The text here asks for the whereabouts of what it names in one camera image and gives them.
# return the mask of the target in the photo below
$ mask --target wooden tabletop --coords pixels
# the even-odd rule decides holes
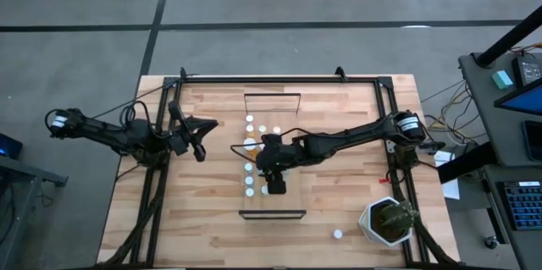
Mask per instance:
[[[392,78],[399,109],[410,109],[422,117],[413,75]],[[144,76],[138,93],[162,83],[163,76]],[[388,169],[382,141],[343,150],[316,166],[296,168],[301,176],[301,206],[307,210],[303,219],[246,221],[238,214],[245,204],[245,160],[232,153],[230,145],[242,144],[246,136],[245,93],[301,93],[296,124],[314,132],[341,131],[379,117],[374,88],[369,84],[183,85],[183,112],[215,118],[218,127],[203,140],[204,163],[197,163],[191,152],[171,157],[155,267],[402,266],[400,245],[374,244],[357,224],[367,204],[392,196],[390,185],[379,182]],[[156,91],[142,98],[152,120],[159,97],[160,91]],[[389,112],[385,94],[384,99]],[[134,165],[133,159],[124,158],[119,174]],[[107,260],[133,229],[144,175],[144,168],[138,168],[115,185],[99,262]],[[437,172],[418,166],[412,176],[424,224],[445,252],[458,260]],[[149,229],[150,224],[141,243],[142,260]],[[335,229],[343,231],[342,239],[332,237]],[[415,237],[412,251],[419,261]]]

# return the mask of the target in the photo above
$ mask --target black frame rail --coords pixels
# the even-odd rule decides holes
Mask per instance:
[[[395,99],[395,91],[393,87],[393,81],[389,76],[373,76],[373,77],[348,77],[348,83],[359,83],[359,84],[370,84],[373,85],[375,98],[377,101],[377,107],[379,110],[379,116],[384,117],[386,115],[385,104],[382,90],[387,91],[390,109],[392,112],[397,112],[397,102]],[[341,76],[340,72],[335,75],[330,76],[272,76],[272,77],[255,77],[255,76],[197,76],[191,77],[186,76],[184,70],[181,70],[180,77],[167,77],[163,81],[162,95],[160,96],[160,103],[158,106],[158,115],[156,127],[158,130],[162,130],[162,124],[164,120],[164,114],[167,110],[166,103],[169,99],[169,94],[171,91],[174,91],[173,99],[175,101],[180,100],[181,86],[183,84],[226,84],[226,83],[327,83],[327,84],[340,84],[345,83],[344,76]],[[169,129],[174,127],[174,121],[169,120]],[[387,148],[384,149],[388,159],[390,159],[390,153]],[[393,163],[388,161],[388,168],[390,170],[390,177],[393,180],[397,181],[397,172]],[[86,269],[143,269],[143,268],[153,268],[154,258],[156,254],[156,247],[158,242],[158,231],[160,225],[160,218],[162,213],[163,198],[165,193],[165,186],[167,183],[169,170],[169,157],[165,160],[164,163],[157,165],[153,168],[147,170],[145,181],[142,188],[141,204],[139,209],[139,214],[137,218],[137,224],[134,229],[130,232],[126,241],[119,247],[117,252],[104,263],[99,263],[93,267],[88,267]],[[156,193],[152,200],[150,200],[151,187],[153,175],[159,171],[158,178],[158,187]],[[412,203],[412,207],[419,211],[418,200],[416,197],[416,191],[414,189],[414,183],[410,171],[405,172],[405,181],[406,181],[406,190],[408,192],[408,200]],[[392,187],[393,195],[396,199],[402,199],[403,195],[401,190],[397,191]],[[147,257],[144,262],[140,262],[139,254],[141,250],[141,235],[143,229],[148,224],[152,218],[152,228],[149,238],[149,246],[147,250]],[[427,251],[427,246],[423,243],[421,234],[415,229],[415,234],[418,238],[418,248],[420,251],[421,262],[429,263],[429,254]],[[412,248],[409,240],[406,240],[401,243],[403,256],[405,259],[406,267],[409,267],[413,262],[412,259]],[[123,263],[128,253],[131,252],[130,261],[128,263]]]

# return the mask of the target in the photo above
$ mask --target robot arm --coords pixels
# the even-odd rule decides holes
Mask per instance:
[[[123,126],[109,124],[94,118],[88,118],[78,108],[55,109],[46,116],[46,126],[53,138],[86,138],[111,147],[119,155],[132,155],[143,166],[150,167],[160,162],[170,151],[177,155],[194,148],[197,161],[205,160],[203,136],[218,125],[216,120],[185,118],[179,104],[169,105],[171,118],[179,122],[172,130],[158,133],[148,120],[134,118]],[[47,117],[54,113],[51,124]]]
[[[411,167],[418,159],[416,146],[425,140],[425,133],[418,116],[406,111],[334,134],[301,135],[290,145],[282,144],[280,135],[263,135],[265,147],[256,156],[256,166],[268,182],[268,193],[284,194],[282,171],[319,164],[337,151],[383,139],[395,143],[402,156],[400,165]]]

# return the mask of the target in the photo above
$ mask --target desk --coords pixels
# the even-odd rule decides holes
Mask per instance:
[[[489,189],[495,198],[496,211],[502,216],[502,222],[512,244],[517,262],[521,269],[540,269],[540,248],[542,247],[542,231],[515,231],[506,215],[506,209],[496,183],[500,181],[542,180],[539,168],[507,168],[491,165],[485,168],[484,177],[488,180]]]
[[[506,54],[495,61],[492,69],[480,68],[470,55],[461,56],[459,64],[467,81],[480,118],[487,131],[489,142],[473,149],[441,167],[440,179],[446,182],[478,168],[482,170],[490,192],[488,208],[497,239],[501,243],[512,244],[517,261],[522,269],[539,268],[539,248],[542,245],[540,231],[514,231],[508,220],[501,195],[496,188],[499,181],[542,180],[540,163],[528,158],[521,123],[524,120],[542,122],[542,117],[496,108],[494,101],[515,88],[500,90],[491,75],[505,70],[513,78],[511,61],[513,56]]]
[[[145,76],[138,94],[162,83],[162,76]],[[413,76],[393,75],[393,84],[399,109],[410,109],[422,117]],[[183,84],[183,112],[215,118],[218,127],[203,140],[207,149],[204,163],[197,163],[191,152],[171,157],[154,266],[403,265],[400,246],[371,243],[357,225],[367,204],[392,196],[390,185],[378,182],[388,169],[382,141],[338,152],[317,166],[297,168],[301,204],[307,210],[303,219],[253,222],[238,214],[244,206],[244,160],[230,151],[230,145],[244,139],[245,93],[301,93],[297,125],[310,131],[335,132],[373,122],[379,116],[374,87],[367,84]],[[149,107],[151,120],[157,115],[158,99],[158,91],[141,99]],[[119,174],[133,166],[133,159],[124,158]],[[144,175],[144,169],[138,169],[115,185],[98,262],[107,260],[134,227]],[[458,260],[437,172],[419,166],[412,170],[412,177],[424,223],[447,254]],[[335,229],[343,230],[341,240],[332,238]],[[143,239],[140,259],[147,252],[148,232]],[[415,238],[412,251],[419,261]]]
[[[511,61],[513,55],[506,54],[495,61],[492,69],[480,68],[470,55],[461,56],[459,64],[463,78],[467,81],[473,100],[487,131],[489,142],[473,149],[466,157],[459,157],[440,168],[442,183],[457,176],[481,168],[485,164],[511,167],[540,166],[528,158],[523,139],[522,122],[542,122],[542,116],[520,113],[494,106],[494,101],[512,92],[515,88],[500,90],[491,75],[505,70],[513,79]]]

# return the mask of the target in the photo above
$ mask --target concrete floor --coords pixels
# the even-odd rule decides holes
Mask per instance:
[[[1,25],[150,24],[158,0],[0,0]],[[233,21],[521,19],[542,0],[168,0],[164,24]],[[421,98],[461,79],[456,59],[483,51],[508,27],[161,32],[150,74],[415,74]],[[537,31],[528,42],[539,41]],[[48,138],[43,115],[79,107],[92,115],[133,97],[148,32],[0,33],[0,132],[25,143],[22,160],[69,175],[44,187],[21,251],[21,269],[90,266],[96,259],[119,158],[90,141]],[[451,95],[423,104],[437,114]],[[105,117],[115,122],[118,113]],[[476,114],[471,106],[464,121]],[[466,128],[484,132],[480,122]],[[448,141],[445,136],[438,139]],[[462,260],[517,268],[508,246],[481,245],[480,212],[451,214]]]

